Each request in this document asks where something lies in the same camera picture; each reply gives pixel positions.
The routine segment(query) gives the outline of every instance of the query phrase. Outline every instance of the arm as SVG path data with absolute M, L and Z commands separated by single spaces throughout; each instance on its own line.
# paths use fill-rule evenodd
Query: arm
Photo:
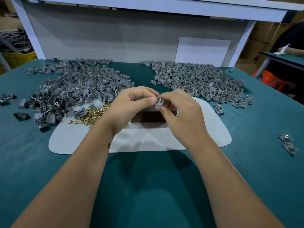
M 296 55 L 296 56 L 304 56 L 304 49 L 294 49 L 294 48 L 286 48 L 286 54 Z
M 173 135 L 187 148 L 203 178 L 216 226 L 284 227 L 235 170 L 205 127 L 202 109 L 181 89 L 160 95 L 177 110 L 156 106 Z
M 121 91 L 12 227 L 89 227 L 111 141 L 137 112 L 155 104 L 158 94 L 147 87 Z

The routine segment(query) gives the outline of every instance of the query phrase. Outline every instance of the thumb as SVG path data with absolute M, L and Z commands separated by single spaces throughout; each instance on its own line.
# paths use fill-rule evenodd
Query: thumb
M 161 114 L 164 116 L 164 118 L 168 124 L 171 123 L 172 120 L 175 119 L 174 114 L 168 107 L 165 107 L 163 105 L 156 105 L 155 108 L 161 112 Z
M 137 101 L 133 101 L 133 109 L 139 112 L 147 107 L 153 106 L 156 102 L 157 97 L 143 98 Z

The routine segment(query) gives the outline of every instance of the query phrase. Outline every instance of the person's hand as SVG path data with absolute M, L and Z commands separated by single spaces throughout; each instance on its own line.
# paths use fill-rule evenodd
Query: person's hand
M 157 102 L 158 95 L 157 91 L 145 86 L 124 89 L 115 98 L 101 120 L 111 126 L 116 135 L 139 111 L 153 106 Z
M 186 149 L 192 149 L 197 142 L 204 138 L 210 138 L 205 126 L 205 121 L 200 105 L 184 90 L 176 89 L 159 96 L 162 100 L 170 101 L 168 107 L 156 105 L 164 116 L 174 137 L 179 140 Z M 177 116 L 172 111 L 178 110 Z

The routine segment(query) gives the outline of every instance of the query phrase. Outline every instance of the teal table mat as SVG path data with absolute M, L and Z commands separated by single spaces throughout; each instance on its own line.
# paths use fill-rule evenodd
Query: teal table mat
M 0 106 L 0 227 L 9 227 L 69 158 L 52 153 L 54 130 L 41 132 L 31 118 L 19 122 L 17 102 L 35 93 L 41 81 L 58 74 L 32 74 L 31 61 L 0 76 L 0 93 L 16 94 Z M 110 67 L 131 76 L 136 86 L 150 86 L 154 71 L 136 63 Z M 222 150 L 254 192 L 286 227 L 304 227 L 304 106 L 234 68 L 228 73 L 245 81 L 244 94 L 254 103 L 246 109 L 224 104 L 221 120 L 232 142 Z M 170 91 L 161 85 L 150 86 Z M 295 141 L 292 157 L 278 135 Z M 98 189 L 91 227 L 215 227 L 208 196 L 188 151 L 110 153 Z
M 301 56 L 295 56 L 290 54 L 285 54 L 283 56 L 275 56 L 274 53 L 270 52 L 261 52 L 261 54 L 264 54 L 268 57 L 275 57 L 276 59 L 283 60 L 295 65 L 304 66 L 304 57 Z

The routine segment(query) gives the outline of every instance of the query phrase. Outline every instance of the white board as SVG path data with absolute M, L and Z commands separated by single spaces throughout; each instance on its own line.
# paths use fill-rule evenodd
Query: white board
M 223 147 L 230 144 L 231 136 L 214 109 L 202 99 L 193 98 L 200 104 L 207 131 L 217 145 Z M 71 118 L 63 117 L 63 120 L 54 130 L 49 140 L 50 151 L 59 154 L 72 154 L 89 131 L 88 127 L 83 124 L 68 124 L 70 120 Z M 114 137 L 109 152 L 182 149 L 185 147 L 173 136 L 166 123 L 129 122 L 129 127 Z
M 229 40 L 179 37 L 175 62 L 222 66 Z

